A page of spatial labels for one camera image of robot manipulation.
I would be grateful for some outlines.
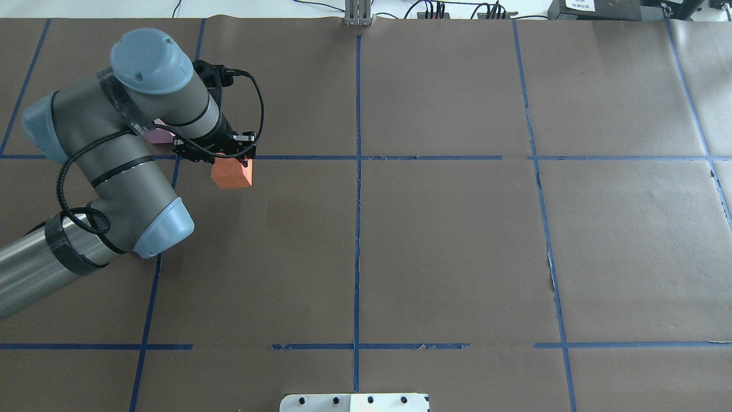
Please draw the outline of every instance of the blue tape line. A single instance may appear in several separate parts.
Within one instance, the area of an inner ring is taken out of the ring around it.
[[[705,161],[703,156],[539,156],[540,161]]]
[[[462,350],[470,347],[469,343],[362,343],[363,350]]]
[[[135,384],[132,387],[132,399],[130,400],[130,412],[134,412],[137,408],[137,397],[140,391],[140,381],[142,380],[142,371],[145,366],[145,352],[147,350],[147,339],[150,335],[150,323],[152,322],[152,310],[155,307],[155,295],[157,294],[157,282],[160,280],[160,269],[163,263],[163,254],[157,255],[155,263],[155,275],[152,278],[152,288],[150,289],[150,301],[147,304],[147,316],[145,316],[145,328],[142,331],[142,343],[140,343],[140,355],[138,357],[138,368],[135,373]]]
[[[44,155],[3,155],[2,159],[46,160]]]
[[[730,208],[729,204],[727,203],[727,198],[725,197],[725,192],[722,190],[722,183],[720,182],[719,174],[717,173],[717,168],[714,166],[714,161],[712,160],[712,154],[709,152],[709,145],[706,143],[706,135],[704,134],[704,130],[701,127],[701,121],[699,120],[699,114],[696,110],[696,105],[694,104],[694,100],[691,97],[691,92],[689,91],[689,84],[686,80],[686,75],[684,74],[684,71],[681,68],[681,60],[679,60],[679,53],[676,50],[676,41],[673,39],[673,32],[671,31],[671,23],[666,19],[666,30],[668,32],[668,40],[671,42],[671,54],[673,55],[673,61],[676,63],[676,69],[679,71],[679,77],[681,78],[681,84],[684,86],[684,94],[686,95],[687,101],[689,102],[689,107],[691,108],[691,114],[692,118],[694,119],[694,125],[696,126],[696,130],[699,133],[699,139],[701,140],[701,146],[704,148],[704,155],[706,156],[707,161],[709,162],[709,170],[712,172],[714,184],[717,187],[717,193],[720,196],[720,201],[722,202],[722,208],[725,211],[725,216],[727,218],[727,225],[729,226],[730,230],[732,230],[732,215],[730,214]]]
[[[0,156],[5,152],[5,146],[7,146],[7,141],[10,139],[10,132],[12,132],[12,126],[15,124],[15,118],[18,116],[18,111],[20,110],[20,104],[23,102],[23,96],[26,95],[26,89],[28,89],[28,83],[31,80],[31,74],[33,73],[33,69],[36,67],[36,62],[38,61],[38,55],[41,52],[41,47],[43,47],[43,42],[45,41],[46,34],[48,33],[48,27],[51,25],[50,18],[46,19],[46,23],[43,26],[43,32],[41,32],[41,37],[38,39],[38,45],[36,46],[36,52],[33,54],[33,59],[31,60],[31,64],[28,66],[28,71],[26,72],[26,78],[23,80],[23,86],[20,88],[20,93],[18,93],[18,99],[15,101],[15,107],[12,109],[12,113],[10,115],[10,121],[7,123],[7,128],[5,129],[5,135],[2,138],[2,143],[0,143]]]
[[[356,156],[339,155],[257,155],[257,160],[267,161],[355,161]]]
[[[535,343],[534,349],[561,349],[561,343]],[[569,349],[625,349],[635,347],[732,347],[732,342],[568,342]]]
[[[146,350],[193,350],[193,345],[187,344],[148,344]]]
[[[462,350],[470,347],[469,343],[362,343],[360,350]],[[352,343],[286,343],[274,344],[272,350],[353,350]]]
[[[193,345],[156,344],[147,350],[192,350]],[[0,343],[0,350],[140,350],[134,343]]]
[[[0,343],[0,350],[140,350],[140,345],[125,343]]]
[[[201,58],[201,46],[203,46],[203,32],[206,31],[206,19],[201,19],[201,27],[198,29],[198,43],[195,46],[195,58],[198,60]]]
[[[353,350],[352,343],[286,343],[273,345],[272,350]]]
[[[354,393],[359,392],[361,316],[361,36],[356,37],[356,240],[354,258]]]
[[[539,155],[537,154],[537,145],[534,138],[534,126],[531,124],[531,116],[529,115],[529,94],[526,90],[526,77],[523,72],[523,59],[521,58],[521,45],[518,39],[518,25],[516,21],[511,22],[513,25],[513,38],[516,46],[516,58],[518,60],[518,72],[521,79],[521,92],[523,94],[523,107],[526,113],[526,127],[529,130],[529,141],[531,142],[531,156],[534,164],[534,174],[537,180],[537,190],[539,192],[539,206],[542,211],[542,223],[544,226],[544,240],[547,245],[547,258],[549,259],[549,271],[554,286],[554,305],[556,309],[556,319],[559,324],[559,338],[562,344],[562,356],[564,358],[564,374],[567,379],[567,391],[569,392],[569,406],[572,412],[577,412],[577,402],[575,400],[575,385],[572,380],[572,367],[569,364],[569,350],[567,349],[567,333],[564,330],[564,316],[561,311],[561,298],[559,296],[559,283],[556,278],[556,269],[554,266],[554,252],[551,243],[551,235],[549,232],[549,220],[547,219],[546,204],[544,202],[544,189],[542,188],[541,172],[539,170]]]
[[[417,156],[363,156],[365,161],[502,161],[503,156],[433,156],[433,155],[417,155]]]

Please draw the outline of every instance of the black box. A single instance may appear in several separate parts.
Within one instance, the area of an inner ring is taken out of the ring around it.
[[[554,20],[642,21],[640,5],[641,0],[552,0],[548,16]]]

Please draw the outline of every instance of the orange foam block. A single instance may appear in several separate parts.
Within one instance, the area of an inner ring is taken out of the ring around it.
[[[247,161],[247,167],[237,159],[216,159],[211,178],[221,189],[248,188],[252,185],[253,164],[251,159]]]

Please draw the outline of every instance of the electrical cable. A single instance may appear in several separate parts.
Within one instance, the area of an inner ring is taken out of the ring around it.
[[[531,18],[531,17],[545,18],[547,20],[551,20],[549,17],[547,17],[545,15],[522,15],[520,17],[511,17],[511,20],[518,20],[520,18]]]
[[[234,153],[233,155],[221,155],[219,153],[214,153],[205,147],[201,147],[193,140],[183,136],[179,131],[171,128],[167,125],[154,125],[158,129],[166,130],[170,133],[172,133],[175,137],[178,139],[181,139],[187,146],[192,147],[193,149],[205,153],[209,156],[213,156],[215,158],[219,159],[231,159],[231,158],[238,158],[239,156],[247,154],[252,148],[254,148],[257,145],[257,142],[259,141],[259,138],[262,136],[262,130],[264,129],[264,99],[262,98],[262,91],[259,89],[259,84],[257,84],[257,81],[254,79],[254,76],[251,75],[251,73],[244,71],[244,70],[238,70],[234,69],[231,70],[231,74],[233,76],[244,76],[252,81],[252,84],[254,85],[254,88],[257,91],[257,97],[259,98],[259,106],[261,110],[261,116],[259,118],[259,131],[254,136],[254,141],[252,141],[252,144],[245,147],[241,152]]]
[[[387,12],[380,12],[380,13],[376,13],[375,15],[390,15],[390,16],[392,16],[393,18],[395,18],[395,19],[399,20],[399,17],[397,17],[397,16],[393,15],[392,13],[387,13]]]
[[[475,10],[473,10],[473,14],[471,14],[471,15],[470,15],[470,20],[473,20],[473,17],[475,17],[475,15],[476,15],[476,14],[478,13],[478,9],[479,9],[480,7],[483,7],[483,6],[485,6],[485,7],[486,7],[486,8],[488,9],[488,11],[486,11],[486,13],[488,13],[488,12],[490,11],[490,4],[488,4],[488,3],[481,3],[481,4],[478,4],[478,5],[477,5],[477,6],[475,7]]]
[[[333,9],[333,10],[338,10],[339,12],[344,12],[344,13],[346,12],[346,11],[345,11],[344,9],[339,9],[338,7],[336,7],[336,6],[331,6],[330,4],[325,4],[325,3],[317,3],[317,2],[314,2],[314,1],[305,1],[305,0],[292,0],[292,1],[294,1],[294,2],[296,2],[296,3],[303,3],[303,4],[314,4],[314,5],[316,5],[316,6],[325,6],[325,7],[330,7],[331,9]]]
[[[194,141],[190,140],[187,137],[184,137],[180,134],[177,130],[170,128],[166,125],[154,125],[156,128],[166,130],[179,139],[181,139],[185,144],[206,153],[207,155],[214,156],[216,158],[235,158],[239,157],[241,155],[245,155],[247,152],[249,152],[254,146],[257,145],[257,142],[262,136],[262,130],[264,129],[264,98],[262,97],[262,91],[259,88],[259,84],[257,84],[257,81],[254,79],[254,76],[252,76],[251,73],[244,71],[244,70],[231,70],[231,75],[233,76],[244,76],[252,81],[252,85],[254,85],[254,88],[257,91],[257,97],[259,98],[259,106],[261,110],[261,115],[259,117],[259,130],[257,131],[257,134],[254,137],[254,141],[252,144],[244,148],[241,152],[234,153],[233,155],[220,155],[219,153],[213,153],[208,151],[207,149],[204,149],[203,147],[196,144]],[[125,136],[127,134],[133,134],[133,131],[129,128],[125,128],[123,130],[120,130],[118,132],[112,133],[110,135],[104,136],[101,139],[95,140],[90,144],[87,144],[83,149],[79,150],[78,152],[71,155],[65,162],[64,165],[61,167],[61,171],[59,172],[59,178],[56,181],[56,199],[59,201],[59,206],[61,206],[61,215],[64,217],[68,217],[73,221],[77,226],[79,226],[82,230],[85,232],[93,233],[95,235],[104,235],[105,233],[109,232],[111,228],[111,224],[109,221],[109,218],[102,213],[100,210],[94,209],[93,207],[74,207],[70,208],[68,203],[66,202],[66,196],[64,195],[64,183],[66,181],[66,176],[69,173],[69,169],[71,169],[71,166],[83,155],[88,153],[90,150],[93,150],[95,147],[98,147],[108,141],[112,141],[114,139],[117,139],[120,136]],[[94,228],[89,226],[88,224],[85,224],[81,219],[76,217],[76,213],[86,213],[87,215],[93,215],[98,217],[102,221],[102,226],[98,228]],[[33,232],[36,229],[39,229],[40,227],[43,227],[44,224],[39,224],[35,228],[31,230]]]
[[[178,0],[178,4],[176,4],[176,8],[173,9],[173,15],[171,16],[171,18],[176,17],[176,12],[178,11],[178,7],[181,7],[182,2],[183,0]]]
[[[59,201],[59,206],[61,206],[61,217],[67,217],[71,219],[71,221],[74,222],[76,226],[79,226],[85,232],[93,233],[95,235],[104,235],[105,233],[109,232],[109,229],[111,228],[109,218],[107,218],[104,213],[97,209],[94,209],[93,207],[75,207],[71,209],[66,203],[66,197],[64,196],[64,182],[66,181],[66,175],[69,173],[69,169],[71,169],[71,166],[74,164],[74,162],[76,162],[81,156],[85,155],[87,152],[94,149],[95,147],[98,147],[108,141],[117,139],[118,137],[125,136],[127,134],[133,134],[133,131],[129,128],[125,128],[118,132],[104,136],[101,139],[95,140],[92,143],[84,146],[83,149],[71,155],[61,167],[61,171],[59,172],[59,178],[56,181],[56,199]],[[86,213],[87,215],[96,216],[101,219],[103,226],[95,229],[94,227],[89,226],[81,219],[76,217],[76,213]]]

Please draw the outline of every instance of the white label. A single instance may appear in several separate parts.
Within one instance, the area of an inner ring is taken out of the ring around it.
[[[570,9],[580,10],[583,12],[594,11],[594,0],[564,0],[564,3]]]

